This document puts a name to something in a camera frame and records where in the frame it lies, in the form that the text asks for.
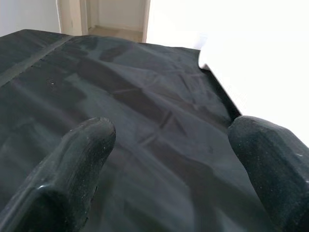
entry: floor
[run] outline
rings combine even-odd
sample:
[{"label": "floor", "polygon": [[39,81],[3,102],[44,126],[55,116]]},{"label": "floor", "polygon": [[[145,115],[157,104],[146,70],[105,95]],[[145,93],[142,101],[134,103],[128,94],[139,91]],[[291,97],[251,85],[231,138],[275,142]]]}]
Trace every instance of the floor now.
[{"label": "floor", "polygon": [[138,42],[138,43],[142,42],[142,37],[143,37],[143,33],[139,31],[104,28],[104,27],[98,27],[98,26],[90,30],[89,34],[99,35],[99,36],[113,36],[117,38],[131,40],[131,41]]}]

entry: white surface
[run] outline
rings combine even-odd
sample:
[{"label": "white surface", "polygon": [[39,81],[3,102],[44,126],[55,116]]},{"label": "white surface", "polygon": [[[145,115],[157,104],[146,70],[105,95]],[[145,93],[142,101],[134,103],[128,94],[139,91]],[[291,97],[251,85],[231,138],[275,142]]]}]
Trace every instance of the white surface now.
[{"label": "white surface", "polygon": [[145,0],[99,0],[99,26],[142,31],[144,10]]},{"label": "white surface", "polygon": [[199,63],[242,114],[284,126],[309,146],[309,31],[213,33]]},{"label": "white surface", "polygon": [[304,30],[307,0],[152,0],[147,42],[200,49],[212,31]]},{"label": "white surface", "polygon": [[0,36],[22,29],[60,32],[56,0],[0,0]]}]

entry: dark tarp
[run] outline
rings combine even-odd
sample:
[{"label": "dark tarp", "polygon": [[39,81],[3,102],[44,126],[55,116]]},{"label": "dark tarp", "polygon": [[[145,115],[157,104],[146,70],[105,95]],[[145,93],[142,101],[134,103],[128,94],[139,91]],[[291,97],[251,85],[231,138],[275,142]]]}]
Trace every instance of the dark tarp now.
[{"label": "dark tarp", "polygon": [[0,209],[80,122],[117,142],[85,232],[274,231],[226,129],[238,115],[199,51],[23,30],[0,38]]}]

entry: white wall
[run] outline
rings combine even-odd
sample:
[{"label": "white wall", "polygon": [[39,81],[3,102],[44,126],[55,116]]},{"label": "white wall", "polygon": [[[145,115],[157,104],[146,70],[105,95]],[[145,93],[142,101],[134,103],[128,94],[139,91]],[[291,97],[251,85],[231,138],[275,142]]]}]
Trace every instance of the white wall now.
[{"label": "white wall", "polygon": [[147,42],[201,48],[212,31],[305,30],[307,0],[152,0]]},{"label": "white wall", "polygon": [[143,31],[145,0],[99,0],[99,25]]},{"label": "white wall", "polygon": [[60,32],[56,0],[0,0],[0,36],[22,29]]}]

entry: doorway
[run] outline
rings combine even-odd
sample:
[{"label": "doorway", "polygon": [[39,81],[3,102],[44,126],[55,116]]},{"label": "doorway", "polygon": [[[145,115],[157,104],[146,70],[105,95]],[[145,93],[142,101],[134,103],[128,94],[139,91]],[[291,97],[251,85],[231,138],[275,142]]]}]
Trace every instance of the doorway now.
[{"label": "doorway", "polygon": [[146,42],[150,0],[58,0],[62,33]]}]

